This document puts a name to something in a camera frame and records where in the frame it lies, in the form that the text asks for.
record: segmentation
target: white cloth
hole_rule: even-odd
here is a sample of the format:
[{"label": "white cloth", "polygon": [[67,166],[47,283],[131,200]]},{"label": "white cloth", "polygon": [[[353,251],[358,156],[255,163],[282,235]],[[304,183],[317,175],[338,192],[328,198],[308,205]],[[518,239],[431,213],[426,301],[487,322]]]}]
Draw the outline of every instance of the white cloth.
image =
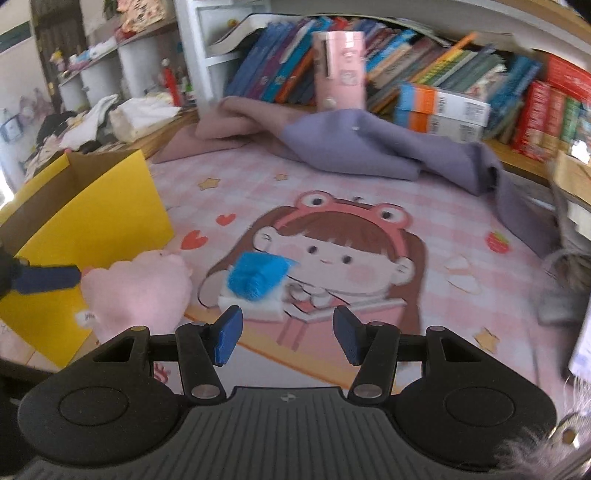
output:
[{"label": "white cloth", "polygon": [[109,119],[117,139],[133,143],[170,123],[179,110],[159,96],[132,98],[112,111]]},{"label": "white cloth", "polygon": [[118,95],[109,95],[99,102],[86,114],[82,123],[67,131],[61,139],[60,148],[78,150],[86,142],[96,140],[96,131],[105,121],[107,110],[117,101]]}]

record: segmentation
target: orange book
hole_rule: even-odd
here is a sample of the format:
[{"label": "orange book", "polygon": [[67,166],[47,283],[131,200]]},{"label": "orange book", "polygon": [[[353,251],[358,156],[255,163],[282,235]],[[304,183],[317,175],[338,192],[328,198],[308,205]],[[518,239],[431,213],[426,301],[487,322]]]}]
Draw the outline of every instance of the orange book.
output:
[{"label": "orange book", "polygon": [[[343,17],[336,17],[333,19],[333,24],[330,27],[332,31],[344,30],[349,21]],[[291,91],[295,88],[297,83],[301,80],[305,72],[312,68],[314,64],[314,50],[311,48],[306,52],[306,55],[300,60],[299,64],[296,65],[295,69],[291,73],[290,77],[285,81],[281,90],[275,97],[275,103],[286,103]]]},{"label": "orange book", "polygon": [[466,45],[472,42],[477,36],[477,32],[471,32],[468,35],[466,35],[453,47],[448,48],[443,54],[441,54],[441,56],[437,60],[435,60],[430,65],[426,66],[420,72],[418,72],[413,78],[410,79],[410,82],[417,82],[420,79],[422,79],[437,63],[451,60],[457,54],[458,50],[464,48]]}]

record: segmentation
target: white sponge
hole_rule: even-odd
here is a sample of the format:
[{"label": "white sponge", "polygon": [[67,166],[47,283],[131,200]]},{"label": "white sponge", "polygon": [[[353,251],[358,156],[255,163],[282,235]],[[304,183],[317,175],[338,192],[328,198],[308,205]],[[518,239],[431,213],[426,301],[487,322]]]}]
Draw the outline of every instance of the white sponge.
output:
[{"label": "white sponge", "polygon": [[286,280],[287,278],[283,279],[263,299],[257,301],[237,297],[228,288],[227,282],[224,282],[220,296],[217,299],[217,305],[222,312],[232,305],[238,305],[242,309],[243,317],[246,319],[261,320],[264,322],[282,322],[285,320],[283,297],[287,283]]}]

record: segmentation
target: logo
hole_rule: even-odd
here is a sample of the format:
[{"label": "logo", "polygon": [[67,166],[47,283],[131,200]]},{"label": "logo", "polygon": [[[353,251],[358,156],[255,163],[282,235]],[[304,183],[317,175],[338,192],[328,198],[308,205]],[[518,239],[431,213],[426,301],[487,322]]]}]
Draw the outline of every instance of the logo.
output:
[{"label": "logo", "polygon": [[293,393],[286,393],[285,395],[282,395],[279,398],[282,399],[285,403],[289,403],[290,401],[294,401],[296,399],[296,396]]}]

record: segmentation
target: pink fluffy fabric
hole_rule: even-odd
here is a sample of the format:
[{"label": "pink fluffy fabric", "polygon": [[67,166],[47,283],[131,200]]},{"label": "pink fluffy fabric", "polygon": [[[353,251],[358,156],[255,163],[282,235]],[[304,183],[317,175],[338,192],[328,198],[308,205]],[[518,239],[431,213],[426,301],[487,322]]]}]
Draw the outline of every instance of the pink fluffy fabric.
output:
[{"label": "pink fluffy fabric", "polygon": [[179,255],[154,250],[109,269],[94,268],[80,289],[91,314],[79,322],[101,343],[136,325],[173,333],[191,299],[191,269]]}]

